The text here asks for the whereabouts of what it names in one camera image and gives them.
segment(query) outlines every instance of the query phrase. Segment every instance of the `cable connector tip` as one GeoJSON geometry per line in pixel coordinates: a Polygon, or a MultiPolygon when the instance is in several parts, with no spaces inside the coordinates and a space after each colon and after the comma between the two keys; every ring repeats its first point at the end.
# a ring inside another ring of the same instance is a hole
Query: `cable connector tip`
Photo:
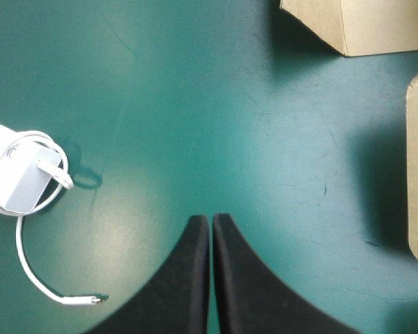
{"type": "Polygon", "coordinates": [[[98,297],[94,297],[94,298],[91,299],[91,303],[93,303],[93,304],[103,303],[104,301],[105,301],[105,299],[98,298],[98,297]]]}

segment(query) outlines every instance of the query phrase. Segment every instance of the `scratch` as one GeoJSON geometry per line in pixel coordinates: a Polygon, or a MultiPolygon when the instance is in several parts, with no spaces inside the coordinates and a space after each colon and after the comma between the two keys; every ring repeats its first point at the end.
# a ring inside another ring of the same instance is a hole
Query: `scratch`
{"type": "Polygon", "coordinates": [[[139,246],[140,244],[142,244],[143,242],[145,242],[145,240],[147,240],[147,239],[148,239],[148,237],[145,237],[140,242],[138,242],[137,244],[135,244],[135,246],[139,246]]]}
{"type": "Polygon", "coordinates": [[[116,29],[111,25],[110,21],[104,17],[105,22],[107,23],[107,25],[109,26],[111,32],[116,36],[116,38],[118,38],[118,41],[120,42],[120,44],[127,49],[127,51],[129,51],[135,58],[139,58],[139,55],[131,48],[131,46],[129,46],[129,44],[124,41],[124,39],[118,34],[118,31],[116,31],[116,29]]]}
{"type": "Polygon", "coordinates": [[[257,211],[258,211],[258,215],[260,216],[260,220],[262,221],[263,224],[265,224],[265,219],[263,219],[263,214],[262,214],[262,210],[260,209],[260,204],[258,203],[258,198],[257,198],[256,204],[257,204],[257,211]]]}
{"type": "Polygon", "coordinates": [[[325,120],[325,117],[323,116],[323,113],[320,113],[320,116],[321,116],[321,118],[322,118],[323,124],[325,125],[325,127],[326,127],[326,128],[327,128],[327,130],[328,130],[328,133],[330,134],[330,137],[332,137],[332,140],[333,140],[334,146],[336,146],[336,148],[337,148],[338,146],[337,146],[336,139],[334,138],[333,132],[332,132],[332,130],[330,129],[330,126],[328,125],[327,121],[325,120]]]}

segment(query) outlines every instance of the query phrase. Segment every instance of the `black object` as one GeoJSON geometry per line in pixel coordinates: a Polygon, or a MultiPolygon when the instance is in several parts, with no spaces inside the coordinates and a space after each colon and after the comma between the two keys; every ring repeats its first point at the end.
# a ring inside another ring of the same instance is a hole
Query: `black object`
{"type": "Polygon", "coordinates": [[[282,283],[228,214],[214,217],[214,274],[222,334],[357,333],[282,283]]]}
{"type": "Polygon", "coordinates": [[[208,295],[208,221],[204,216],[193,216],[146,286],[89,333],[203,334],[208,295]]]}

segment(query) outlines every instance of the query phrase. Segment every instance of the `green table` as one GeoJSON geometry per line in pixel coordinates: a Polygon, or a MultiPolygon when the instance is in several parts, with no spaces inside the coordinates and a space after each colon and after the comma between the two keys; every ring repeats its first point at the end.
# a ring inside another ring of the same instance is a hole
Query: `green table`
{"type": "Polygon", "coordinates": [[[82,184],[26,220],[26,254],[64,294],[110,295],[48,300],[0,216],[0,333],[92,327],[192,214],[215,212],[329,314],[418,333],[404,143],[417,73],[418,52],[341,57],[276,1],[0,1],[0,123],[52,135],[82,184]]]}

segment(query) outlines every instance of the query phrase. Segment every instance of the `power adapter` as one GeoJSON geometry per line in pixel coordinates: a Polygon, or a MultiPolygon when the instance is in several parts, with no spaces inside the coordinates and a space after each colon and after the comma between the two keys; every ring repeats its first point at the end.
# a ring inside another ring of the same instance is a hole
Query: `power adapter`
{"type": "Polygon", "coordinates": [[[24,216],[40,211],[62,188],[71,189],[73,185],[66,154],[48,135],[38,131],[15,132],[0,125],[0,214],[17,217],[15,243],[25,274],[54,301],[64,305],[95,305],[104,299],[96,295],[59,296],[43,285],[31,271],[22,246],[24,216]],[[59,184],[39,203],[51,179],[59,184]]]}

